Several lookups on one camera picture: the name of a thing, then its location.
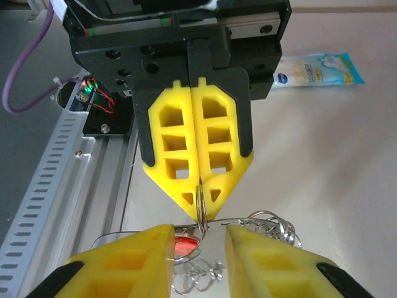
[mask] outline white cable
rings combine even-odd
[[[105,17],[99,17],[96,14],[94,14],[87,6],[85,6],[82,2],[80,2],[80,0],[73,0],[78,6],[80,6],[81,8],[83,8],[86,12],[88,12],[91,16],[95,17],[98,20],[104,20],[106,22],[118,22],[121,20],[140,20],[140,19],[146,19],[148,17],[156,17],[156,16],[162,16],[164,15],[163,12],[159,12],[157,14],[150,14],[150,15],[146,15],[146,16],[139,16],[139,17],[118,17],[115,19],[107,19]],[[218,2],[218,0],[210,0],[210,2],[204,6],[198,7],[201,9],[207,9],[210,11],[214,11],[216,9],[216,3]]]
[[[52,6],[54,7],[54,12],[58,16],[60,20],[63,21],[63,18],[66,14],[66,9],[68,6],[66,5],[64,0],[51,0]]]

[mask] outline yellow foam pad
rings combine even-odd
[[[343,298],[317,269],[332,261],[246,228],[226,228],[231,298]]]
[[[146,174],[194,220],[201,181],[213,220],[253,159],[240,155],[236,102],[200,78],[195,88],[174,82],[148,113],[155,165]]]
[[[160,225],[72,257],[84,266],[56,298],[166,298],[171,295],[174,227]]]

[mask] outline linear guide rail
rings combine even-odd
[[[55,268],[121,229],[137,134],[83,137],[87,112],[66,109],[0,248],[0,298],[25,297]]]

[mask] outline hole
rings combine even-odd
[[[121,57],[121,53],[115,50],[107,50],[106,57],[110,59],[119,59]]]
[[[16,253],[12,251],[10,253],[6,253],[6,256],[18,257],[18,256],[22,256],[22,253]]]
[[[27,242],[22,242],[22,241],[14,241],[10,243],[11,246],[25,246],[26,244]]]
[[[259,30],[261,32],[261,34],[268,34],[273,30],[273,26],[272,25],[265,25],[263,27],[261,27],[261,29]]]
[[[3,264],[0,266],[2,269],[16,269],[18,268],[18,264]]]
[[[210,166],[213,173],[229,172],[233,169],[230,153],[211,151],[209,156]]]
[[[12,275],[0,275],[0,281],[10,281],[12,278]]]
[[[134,281],[130,278],[95,278],[76,298],[127,298],[131,297]]]
[[[211,190],[211,200],[213,202],[215,202],[218,199],[220,194],[221,194],[221,190],[220,189],[212,189]]]
[[[21,227],[21,228],[31,228],[34,225],[35,225],[34,223],[25,223],[25,222],[22,222],[22,223],[18,224],[18,226]]]
[[[185,192],[182,194],[182,197],[188,202],[190,205],[193,205],[193,194],[190,192]]]
[[[160,112],[161,127],[178,126],[184,124],[182,107],[178,104],[167,105]]]
[[[28,209],[41,209],[42,207],[39,205],[29,205],[27,206]]]
[[[147,66],[145,67],[145,70],[149,75],[154,75],[159,72],[160,67],[157,65],[157,63],[151,62],[151,63],[147,64]]]
[[[177,169],[176,179],[187,179],[187,178],[189,178],[189,170],[188,169]]]
[[[169,179],[185,179],[186,177],[189,177],[189,162],[187,160],[168,158],[166,159],[166,169]]]
[[[23,237],[26,237],[26,236],[30,236],[30,232],[16,232],[14,235],[15,235],[15,236],[23,236]]]
[[[117,73],[119,76],[130,76],[131,75],[131,71],[125,70],[124,68],[122,70],[118,70]]]
[[[146,250],[119,250],[106,260],[103,268],[107,270],[140,270],[147,257]]]
[[[277,251],[255,253],[254,260],[260,270],[297,270],[287,255]]]
[[[230,130],[228,127],[209,127],[208,133],[208,144],[216,144],[223,142],[230,142]]]
[[[38,217],[37,214],[24,214],[23,217],[25,217],[26,219],[35,219],[36,217]]]
[[[127,82],[124,81],[123,79],[118,79],[118,80],[116,81],[116,83],[117,83],[119,86],[124,86],[124,87],[127,86]]]
[[[309,280],[304,276],[288,278],[288,287],[285,281],[276,278],[265,278],[264,282],[272,297],[277,298],[320,298],[321,296],[310,285]]]
[[[140,48],[140,50],[141,50],[142,54],[148,55],[148,56],[156,53],[156,50],[153,47],[151,47],[150,45],[144,45]]]
[[[265,69],[265,64],[258,64],[258,65],[255,65],[255,69],[256,69],[256,70],[264,70],[264,69]]]
[[[226,116],[226,108],[222,106],[216,99],[203,99],[203,116],[204,119],[217,118]]]
[[[164,151],[186,150],[186,139],[177,135],[163,135]]]

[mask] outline blue and white package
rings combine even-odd
[[[273,88],[365,84],[348,53],[283,57]]]

